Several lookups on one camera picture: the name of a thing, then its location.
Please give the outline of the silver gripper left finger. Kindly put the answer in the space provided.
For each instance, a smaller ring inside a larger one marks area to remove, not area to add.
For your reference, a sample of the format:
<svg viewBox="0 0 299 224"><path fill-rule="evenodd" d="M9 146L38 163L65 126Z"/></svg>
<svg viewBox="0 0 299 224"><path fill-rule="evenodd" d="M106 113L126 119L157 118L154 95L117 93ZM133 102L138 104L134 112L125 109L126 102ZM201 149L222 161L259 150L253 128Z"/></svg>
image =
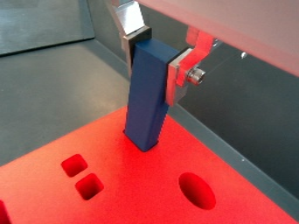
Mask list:
<svg viewBox="0 0 299 224"><path fill-rule="evenodd" d="M136 0L106 0L106 7L118 31L128 74L132 74L134 44L152 37L152 29L145 25Z"/></svg>

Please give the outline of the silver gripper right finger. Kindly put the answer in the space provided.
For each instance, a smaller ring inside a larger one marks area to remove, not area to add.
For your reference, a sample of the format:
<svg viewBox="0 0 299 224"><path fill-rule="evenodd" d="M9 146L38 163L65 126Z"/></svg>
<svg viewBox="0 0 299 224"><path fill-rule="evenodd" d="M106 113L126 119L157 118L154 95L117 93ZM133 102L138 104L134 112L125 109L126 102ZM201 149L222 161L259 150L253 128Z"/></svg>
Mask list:
<svg viewBox="0 0 299 224"><path fill-rule="evenodd" d="M198 85L205 72L198 68L213 47L214 38L204 31L188 27L185 42L190 45L168 64L165 102L173 106L185 96L188 84Z"/></svg>

